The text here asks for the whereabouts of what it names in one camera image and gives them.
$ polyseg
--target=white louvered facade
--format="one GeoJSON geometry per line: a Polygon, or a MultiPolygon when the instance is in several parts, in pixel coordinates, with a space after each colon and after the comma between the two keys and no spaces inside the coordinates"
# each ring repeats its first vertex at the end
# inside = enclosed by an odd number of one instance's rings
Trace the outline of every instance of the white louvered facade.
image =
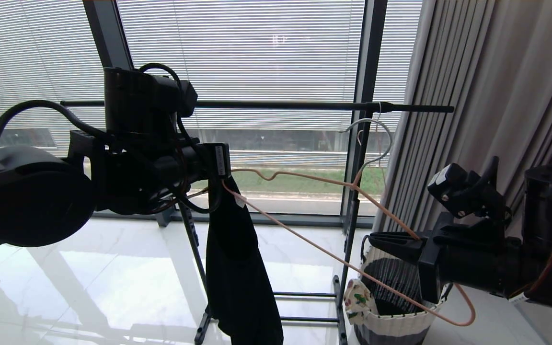
{"type": "MultiPolygon", "coordinates": [[[[363,0],[119,0],[118,7],[134,65],[171,66],[202,100],[353,100],[363,0]]],[[[375,100],[403,102],[420,7],[420,0],[388,4],[375,100]]],[[[103,98],[79,0],[0,0],[0,114],[36,98],[103,98]]],[[[102,108],[73,111],[104,126],[102,108]]],[[[399,114],[381,120],[395,129],[399,114]]],[[[337,131],[350,112],[197,109],[185,122],[189,129],[337,131]]],[[[57,147],[49,150],[66,155],[70,125],[53,111],[24,112],[9,127],[47,127],[57,147]]],[[[322,156],[320,164],[344,166],[332,162],[340,155],[236,151],[232,160],[304,165],[322,156]]]]}

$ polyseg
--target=woven basket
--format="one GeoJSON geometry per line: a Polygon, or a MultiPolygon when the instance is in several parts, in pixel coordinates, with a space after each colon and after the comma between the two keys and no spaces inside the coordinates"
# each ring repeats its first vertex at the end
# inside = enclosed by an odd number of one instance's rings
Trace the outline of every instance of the woven basket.
{"type": "MultiPolygon", "coordinates": [[[[438,304],[424,302],[415,265],[370,246],[361,269],[388,286],[404,293],[426,307],[438,311],[447,299],[444,293],[438,304]]],[[[378,286],[360,275],[361,282],[374,297],[379,315],[364,314],[363,324],[353,325],[355,336],[361,345],[418,345],[423,343],[429,326],[436,318],[378,286]]]]}

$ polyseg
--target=laundry basket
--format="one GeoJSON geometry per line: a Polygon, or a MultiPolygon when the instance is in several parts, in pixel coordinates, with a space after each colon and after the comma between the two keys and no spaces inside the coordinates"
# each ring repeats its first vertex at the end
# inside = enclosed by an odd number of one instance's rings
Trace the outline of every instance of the laundry basket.
{"type": "MultiPolygon", "coordinates": [[[[365,273],[434,311],[440,310],[451,286],[445,287],[438,304],[424,302],[421,299],[418,270],[415,265],[408,264],[372,245],[366,255],[363,255],[363,244],[361,269],[365,273]]],[[[429,326],[436,318],[362,275],[359,275],[359,280],[351,280],[348,283],[347,292],[350,299],[346,299],[345,302],[346,313],[361,345],[421,344],[429,326]],[[357,288],[359,293],[355,293],[354,288],[357,288]],[[362,297],[368,294],[369,299],[362,297]],[[355,308],[349,305],[355,304],[355,299],[362,299],[362,305],[367,305],[368,309],[361,313],[355,312],[355,308]]]]}

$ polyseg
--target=floral cloth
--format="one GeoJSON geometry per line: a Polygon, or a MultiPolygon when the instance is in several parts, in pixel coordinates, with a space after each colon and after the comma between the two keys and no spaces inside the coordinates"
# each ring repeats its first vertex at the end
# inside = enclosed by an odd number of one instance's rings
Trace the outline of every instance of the floral cloth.
{"type": "Polygon", "coordinates": [[[369,314],[378,315],[374,297],[370,290],[359,279],[348,281],[346,291],[344,291],[344,306],[346,315],[351,324],[362,325],[365,316],[369,314]]]}

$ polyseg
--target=hanger bar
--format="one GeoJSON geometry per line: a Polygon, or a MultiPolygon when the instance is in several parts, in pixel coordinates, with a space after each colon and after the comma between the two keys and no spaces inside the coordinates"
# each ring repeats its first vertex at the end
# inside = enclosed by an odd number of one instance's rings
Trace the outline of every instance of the hanger bar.
{"type": "MultiPolygon", "coordinates": [[[[103,107],[103,101],[61,101],[64,107],[103,107]]],[[[196,108],[221,109],[287,109],[316,111],[367,111],[367,112],[444,112],[455,110],[448,105],[407,105],[389,102],[282,102],[282,101],[197,101],[196,108]]]]}

